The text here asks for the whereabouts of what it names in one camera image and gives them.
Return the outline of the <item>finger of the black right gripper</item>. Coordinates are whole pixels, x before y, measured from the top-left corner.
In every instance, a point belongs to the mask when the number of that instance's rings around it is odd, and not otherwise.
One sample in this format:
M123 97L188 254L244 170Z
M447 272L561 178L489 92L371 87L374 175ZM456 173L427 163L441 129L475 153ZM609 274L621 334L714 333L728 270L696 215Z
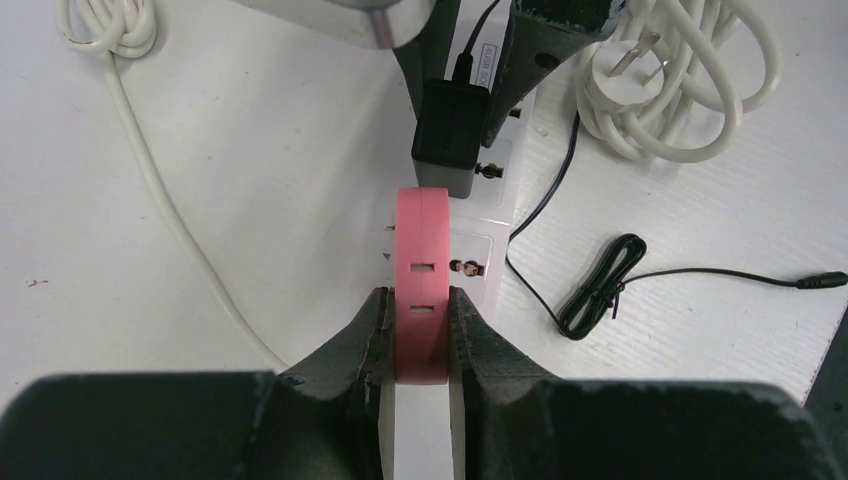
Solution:
M510 111L562 63L607 40L625 7L625 0L511 1L481 145L493 145Z
M422 31L406 45L393 49L415 117L420 113L424 84L444 78L460 5L460 0L436 1Z

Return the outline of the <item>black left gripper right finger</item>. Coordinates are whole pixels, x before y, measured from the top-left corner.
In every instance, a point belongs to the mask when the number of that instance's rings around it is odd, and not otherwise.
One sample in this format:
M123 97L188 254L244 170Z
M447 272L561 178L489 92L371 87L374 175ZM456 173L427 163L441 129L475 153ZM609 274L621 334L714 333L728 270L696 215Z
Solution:
M813 417L730 381L564 379L452 288L450 428L458 479L838 479Z

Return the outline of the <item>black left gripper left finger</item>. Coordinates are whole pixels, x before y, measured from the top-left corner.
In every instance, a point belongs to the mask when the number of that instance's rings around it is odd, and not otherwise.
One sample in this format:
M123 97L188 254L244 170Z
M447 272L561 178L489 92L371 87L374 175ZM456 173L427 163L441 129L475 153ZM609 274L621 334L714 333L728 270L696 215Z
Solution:
M1 417L5 479L388 479L392 292L282 373L34 381Z

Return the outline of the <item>black adapter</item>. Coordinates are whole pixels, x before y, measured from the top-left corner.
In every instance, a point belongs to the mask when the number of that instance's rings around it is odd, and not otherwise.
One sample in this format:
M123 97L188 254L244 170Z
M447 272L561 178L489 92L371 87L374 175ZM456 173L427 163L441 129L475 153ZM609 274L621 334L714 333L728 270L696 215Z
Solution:
M480 15L451 77L424 83L411 149L416 178L420 187L443 188L451 198L466 199L473 187L490 96L472 81L473 48L497 6L492 2Z

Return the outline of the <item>pink adapter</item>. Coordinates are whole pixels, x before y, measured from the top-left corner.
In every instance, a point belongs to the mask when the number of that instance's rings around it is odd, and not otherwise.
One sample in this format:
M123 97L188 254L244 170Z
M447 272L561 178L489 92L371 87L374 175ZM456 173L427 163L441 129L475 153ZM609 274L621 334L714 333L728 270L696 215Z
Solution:
M404 385L448 377L449 197L442 188L398 191L395 218L395 376Z

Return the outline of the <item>white power strip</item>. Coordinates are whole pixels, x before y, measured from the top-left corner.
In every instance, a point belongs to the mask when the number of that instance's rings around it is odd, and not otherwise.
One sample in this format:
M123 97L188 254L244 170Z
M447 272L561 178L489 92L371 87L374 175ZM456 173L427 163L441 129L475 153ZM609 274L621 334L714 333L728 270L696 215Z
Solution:
M505 45L508 5L503 2L487 18L474 50L472 81L487 88L494 86L495 73ZM484 10L483 3L465 3L459 10L452 30L443 76L450 78L455 58L465 47L469 34ZM461 287L488 321L497 317L500 288L507 273L505 252L508 236L514 226L521 176L527 166L526 154L531 133L536 90L531 91L513 108L493 145L481 147L478 165L482 170L473 177L468 198L450 200L451 258L472 261L483 267L483 275L470 277L451 272L452 286Z

